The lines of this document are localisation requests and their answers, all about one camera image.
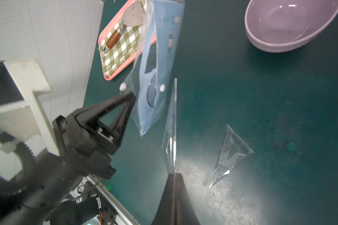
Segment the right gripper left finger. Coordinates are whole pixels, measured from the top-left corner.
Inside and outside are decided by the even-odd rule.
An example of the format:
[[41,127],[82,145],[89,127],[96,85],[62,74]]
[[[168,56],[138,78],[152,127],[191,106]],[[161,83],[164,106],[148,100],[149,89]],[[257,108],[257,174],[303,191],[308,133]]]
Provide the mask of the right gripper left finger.
[[152,225],[175,224],[175,175],[170,174]]

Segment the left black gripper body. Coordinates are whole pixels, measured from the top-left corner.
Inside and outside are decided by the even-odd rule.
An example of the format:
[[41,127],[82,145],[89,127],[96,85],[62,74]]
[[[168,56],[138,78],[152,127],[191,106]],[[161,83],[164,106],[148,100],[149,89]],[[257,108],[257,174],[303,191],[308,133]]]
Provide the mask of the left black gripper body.
[[52,121],[59,156],[66,164],[74,167],[76,174],[95,175],[111,179],[116,169],[111,166],[111,158],[119,145],[97,138],[84,129],[72,116],[58,116]]

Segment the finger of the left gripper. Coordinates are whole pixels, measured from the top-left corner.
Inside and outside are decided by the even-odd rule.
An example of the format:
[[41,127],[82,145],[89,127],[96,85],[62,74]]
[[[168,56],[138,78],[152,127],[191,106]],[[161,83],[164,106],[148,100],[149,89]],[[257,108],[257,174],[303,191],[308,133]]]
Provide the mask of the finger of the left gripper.
[[72,113],[78,124],[101,146],[120,146],[136,96],[128,92]]

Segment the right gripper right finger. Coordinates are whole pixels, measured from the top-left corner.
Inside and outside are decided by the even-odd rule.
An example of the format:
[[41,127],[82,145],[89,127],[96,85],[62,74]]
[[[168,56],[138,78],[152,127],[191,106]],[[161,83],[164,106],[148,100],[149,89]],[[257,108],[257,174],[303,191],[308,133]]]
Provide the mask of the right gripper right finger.
[[194,208],[190,201],[186,190],[182,174],[175,174],[175,209],[174,224],[175,225],[199,225],[200,222],[194,212]]

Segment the clear triangle ruler large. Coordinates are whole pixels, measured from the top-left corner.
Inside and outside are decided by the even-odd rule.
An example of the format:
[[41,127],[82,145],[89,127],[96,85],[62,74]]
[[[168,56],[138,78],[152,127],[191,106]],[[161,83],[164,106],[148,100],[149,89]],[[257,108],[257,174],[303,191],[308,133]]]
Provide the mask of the clear triangle ruler large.
[[162,142],[162,152],[168,175],[176,172],[177,158],[177,79],[173,83],[168,116]]

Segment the clear triangle ruler small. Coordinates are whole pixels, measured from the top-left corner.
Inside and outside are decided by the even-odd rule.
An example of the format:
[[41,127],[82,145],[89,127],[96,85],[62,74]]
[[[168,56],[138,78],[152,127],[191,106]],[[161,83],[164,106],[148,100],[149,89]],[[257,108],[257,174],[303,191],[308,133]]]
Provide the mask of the clear triangle ruler small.
[[209,188],[212,188],[221,179],[229,175],[239,163],[253,153],[254,151],[249,145],[227,124],[223,144],[213,173],[213,182]]

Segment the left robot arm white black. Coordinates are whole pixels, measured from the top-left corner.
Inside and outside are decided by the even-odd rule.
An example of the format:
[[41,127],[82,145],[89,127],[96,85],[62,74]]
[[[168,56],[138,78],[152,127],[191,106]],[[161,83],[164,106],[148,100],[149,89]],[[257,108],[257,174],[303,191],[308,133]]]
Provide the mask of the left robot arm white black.
[[115,174],[111,156],[122,144],[136,96],[128,92],[75,110],[53,121],[59,155],[47,150],[35,157],[24,142],[14,145],[22,170],[0,176],[0,225],[37,225],[58,208],[81,180]]

